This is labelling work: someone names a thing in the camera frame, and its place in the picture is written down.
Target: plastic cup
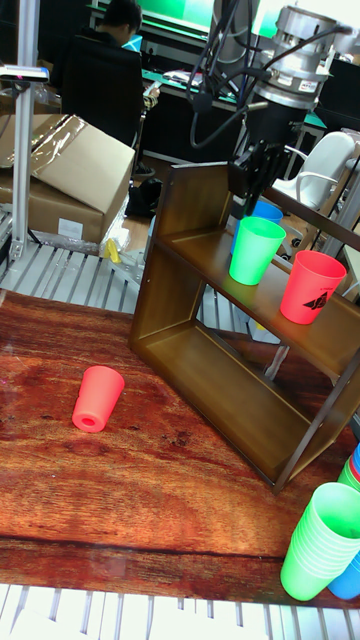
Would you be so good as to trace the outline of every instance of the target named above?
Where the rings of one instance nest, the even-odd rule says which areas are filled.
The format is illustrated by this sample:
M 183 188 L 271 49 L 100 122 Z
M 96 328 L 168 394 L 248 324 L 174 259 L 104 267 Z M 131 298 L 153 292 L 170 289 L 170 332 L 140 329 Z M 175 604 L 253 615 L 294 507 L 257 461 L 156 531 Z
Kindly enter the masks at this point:
M 74 425 L 90 433 L 102 431 L 124 385 L 124 378 L 110 367 L 86 369 L 72 415 Z
M 360 551 L 360 494 L 354 488 L 338 482 L 320 485 L 309 502 L 307 517 L 316 531 L 339 548 L 353 550 L 353 556 Z
M 311 600 L 330 584 L 336 576 L 323 577 L 307 569 L 290 543 L 280 572 L 281 584 L 285 591 L 296 600 Z
M 359 487 L 360 487 L 360 473 L 356 469 L 352 457 L 349 458 L 349 469 L 350 469 L 352 475 L 354 476 L 354 479 L 359 483 Z
M 271 222 L 275 222 L 275 224 L 279 224 L 279 222 L 282 220 L 284 216 L 283 216 L 283 213 L 280 211 L 280 209 L 275 207 L 273 204 L 269 204 L 268 202 L 262 202 L 261 200 L 258 200 L 255 205 L 255 209 L 252 212 L 250 217 L 264 218 L 265 220 L 270 220 Z M 235 228 L 234 240 L 232 242 L 231 249 L 230 249 L 231 255 L 234 253 L 235 243 L 236 243 L 236 239 L 237 239 L 239 228 L 240 228 L 240 222 L 241 220 L 238 220 L 238 223 Z
M 241 284 L 259 284 L 286 236 L 279 225 L 263 218 L 243 218 L 230 264 L 230 276 Z
M 348 487 L 352 487 L 356 491 L 360 491 L 360 483 L 356 480 L 356 478 L 354 478 L 353 474 L 351 473 L 349 460 L 345 462 L 345 465 L 338 477 L 338 482 L 340 482 L 341 484 L 346 484 Z
M 299 251 L 280 305 L 281 313 L 297 324 L 311 324 L 341 280 L 345 267 L 317 251 Z
M 299 520 L 295 531 L 298 531 L 301 539 L 305 538 L 305 540 L 309 541 L 314 550 L 325 553 L 327 556 L 334 556 L 334 554 L 336 554 L 343 559 L 349 558 L 349 550 L 347 548 L 340 548 L 337 543 L 334 545 L 334 540 L 330 535 L 327 536 L 324 532 L 319 533 L 316 527 L 314 527 L 311 518 L 307 517 L 307 514 L 304 513 L 303 517 Z
M 338 553 L 335 545 L 330 551 L 327 551 L 325 547 L 321 548 L 320 545 L 316 546 L 312 539 L 302 537 L 297 529 L 293 534 L 292 540 L 302 561 L 312 567 L 313 570 L 316 569 L 326 575 L 334 571 L 337 574 L 342 573 L 352 559 L 351 555 L 349 559 L 349 552 Z
M 356 447 L 351 457 L 353 459 L 355 469 L 357 470 L 358 473 L 360 473 L 360 445 Z
M 360 595 L 360 554 L 345 571 L 328 585 L 331 593 L 343 600 L 351 600 Z
M 322 538 L 326 547 L 321 552 Z M 281 570 L 283 587 L 298 600 L 310 600 L 359 551 L 360 493 L 345 484 L 323 484 L 314 491 L 292 536 Z
M 292 539 L 291 542 L 293 543 L 292 553 L 294 553 L 298 562 L 300 562 L 307 571 L 315 575 L 317 578 L 324 578 L 330 582 L 339 576 L 348 566 L 346 563 L 336 567 L 326 566 L 321 561 L 314 561 L 297 547 L 295 540 Z

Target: wooden shelf unit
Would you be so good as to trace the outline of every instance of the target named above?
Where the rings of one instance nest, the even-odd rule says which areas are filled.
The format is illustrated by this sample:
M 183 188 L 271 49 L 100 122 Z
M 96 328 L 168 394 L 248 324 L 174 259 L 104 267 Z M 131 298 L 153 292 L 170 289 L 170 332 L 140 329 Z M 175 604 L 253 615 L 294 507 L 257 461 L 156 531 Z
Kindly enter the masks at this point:
M 226 164 L 172 169 L 130 346 L 278 493 L 336 439 L 360 404 L 360 309 L 334 294 L 312 325 L 288 321 L 279 306 L 291 265 L 277 258 L 259 285 L 235 282 L 225 229 L 231 200 Z M 337 380 L 314 420 L 196 320 L 206 284 Z

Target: yellow object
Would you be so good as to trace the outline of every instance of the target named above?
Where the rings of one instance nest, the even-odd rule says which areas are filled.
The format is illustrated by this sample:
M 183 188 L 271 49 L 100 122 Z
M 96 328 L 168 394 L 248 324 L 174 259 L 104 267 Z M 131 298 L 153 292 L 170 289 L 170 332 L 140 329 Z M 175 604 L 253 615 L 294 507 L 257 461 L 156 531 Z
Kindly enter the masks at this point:
M 104 258 L 110 258 L 111 262 L 114 264 L 120 264 L 121 262 L 121 258 L 112 238 L 109 238 L 105 245 Z

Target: metal frame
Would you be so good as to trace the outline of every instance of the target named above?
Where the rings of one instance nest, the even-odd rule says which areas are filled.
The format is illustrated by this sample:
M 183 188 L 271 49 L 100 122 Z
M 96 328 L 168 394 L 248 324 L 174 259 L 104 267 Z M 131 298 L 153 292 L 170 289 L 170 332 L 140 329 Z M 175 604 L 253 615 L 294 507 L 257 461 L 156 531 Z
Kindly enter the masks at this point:
M 20 0 L 18 65 L 35 67 L 39 33 L 40 0 Z M 21 258 L 26 251 L 32 121 L 35 86 L 21 93 L 16 102 L 15 162 L 13 182 L 13 220 L 10 258 Z

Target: black chair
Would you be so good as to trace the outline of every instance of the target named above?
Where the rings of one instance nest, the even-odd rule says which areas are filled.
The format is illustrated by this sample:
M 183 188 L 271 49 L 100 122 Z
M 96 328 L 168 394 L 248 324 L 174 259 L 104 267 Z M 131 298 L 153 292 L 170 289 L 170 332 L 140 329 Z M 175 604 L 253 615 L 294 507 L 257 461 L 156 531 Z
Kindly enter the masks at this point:
M 144 111 L 140 54 L 75 36 L 64 71 L 62 111 L 135 147 Z

